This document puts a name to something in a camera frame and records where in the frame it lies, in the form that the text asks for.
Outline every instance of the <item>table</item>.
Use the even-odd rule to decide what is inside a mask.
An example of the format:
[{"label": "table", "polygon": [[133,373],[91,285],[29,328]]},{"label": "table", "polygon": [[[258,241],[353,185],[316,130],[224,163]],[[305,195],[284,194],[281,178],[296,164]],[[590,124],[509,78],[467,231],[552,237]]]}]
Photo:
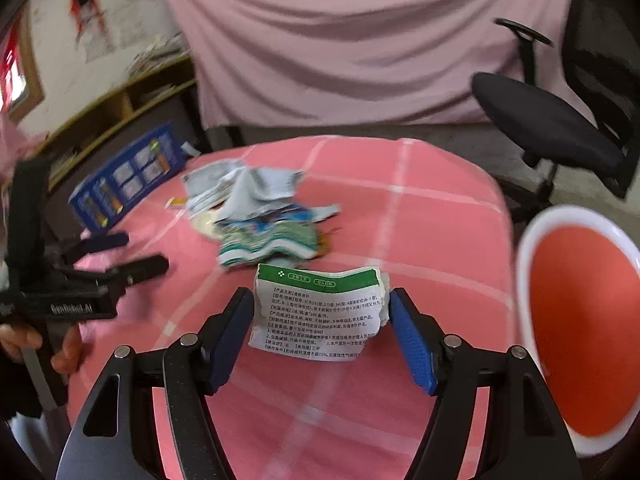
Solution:
[{"label": "table", "polygon": [[[321,224],[332,231],[334,249],[309,262],[311,269],[379,265],[445,332],[493,350],[513,343],[511,224],[497,186],[477,166],[413,139],[323,136],[217,152],[188,169],[237,156],[251,166],[305,170],[303,205],[342,205]],[[171,267],[164,278],[132,288],[116,320],[82,328],[89,353],[70,381],[72,421],[116,346],[164,348],[197,332],[236,287],[253,286],[255,267],[221,269],[217,243],[197,234],[183,211],[164,209],[182,194],[178,178],[156,189],[118,225],[129,232],[126,248],[82,262],[103,267],[161,251]],[[475,473],[487,398],[479,392],[460,478]],[[162,390],[154,402],[166,474],[179,479]],[[387,325],[349,363],[280,356],[245,341],[229,383],[208,404],[240,480],[396,480],[414,456],[433,399],[414,385]]]}]

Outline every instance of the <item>chair armrest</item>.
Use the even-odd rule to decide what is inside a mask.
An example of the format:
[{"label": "chair armrest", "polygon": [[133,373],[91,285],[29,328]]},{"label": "chair armrest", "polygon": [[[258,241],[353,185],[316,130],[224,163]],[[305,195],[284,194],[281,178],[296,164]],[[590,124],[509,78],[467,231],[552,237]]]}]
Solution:
[{"label": "chair armrest", "polygon": [[501,27],[507,27],[511,32],[513,32],[518,38],[521,37],[521,34],[528,36],[529,41],[539,41],[540,43],[544,43],[545,45],[554,46],[553,41],[551,41],[548,37],[543,36],[538,31],[533,30],[532,28],[525,27],[521,23],[512,22],[511,20],[507,20],[505,18],[496,18],[494,20],[496,25],[500,25]]},{"label": "chair armrest", "polygon": [[522,62],[522,72],[524,74],[524,81],[530,85],[536,85],[536,53],[533,51],[534,41],[539,41],[546,45],[553,45],[552,41],[533,30],[532,28],[525,27],[511,20],[505,18],[497,18],[494,20],[496,25],[507,27],[518,38],[518,54],[520,55],[520,61]]}]

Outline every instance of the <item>window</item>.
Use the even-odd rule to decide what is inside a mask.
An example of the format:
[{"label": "window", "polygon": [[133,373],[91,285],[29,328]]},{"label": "window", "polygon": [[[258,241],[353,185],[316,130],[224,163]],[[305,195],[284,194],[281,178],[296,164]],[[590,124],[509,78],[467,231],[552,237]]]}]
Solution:
[{"label": "window", "polygon": [[1,48],[0,109],[17,123],[44,98],[33,58],[28,5],[15,20]]}]

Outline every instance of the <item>chair seat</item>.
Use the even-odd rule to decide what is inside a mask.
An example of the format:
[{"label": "chair seat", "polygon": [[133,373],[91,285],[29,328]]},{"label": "chair seat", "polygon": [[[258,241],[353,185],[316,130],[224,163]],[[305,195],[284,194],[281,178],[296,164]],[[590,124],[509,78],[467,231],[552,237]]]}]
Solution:
[{"label": "chair seat", "polygon": [[471,88],[495,126],[525,152],[563,166],[614,176],[622,150],[575,108],[541,88],[477,73]]}]

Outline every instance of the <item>blue box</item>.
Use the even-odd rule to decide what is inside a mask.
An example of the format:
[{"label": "blue box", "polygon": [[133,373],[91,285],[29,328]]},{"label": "blue box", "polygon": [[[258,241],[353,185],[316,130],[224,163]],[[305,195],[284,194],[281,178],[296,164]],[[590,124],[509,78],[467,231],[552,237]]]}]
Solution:
[{"label": "blue box", "polygon": [[89,231],[102,234],[133,206],[184,168],[184,156],[165,124],[133,141],[100,170],[86,177],[69,205]]}]

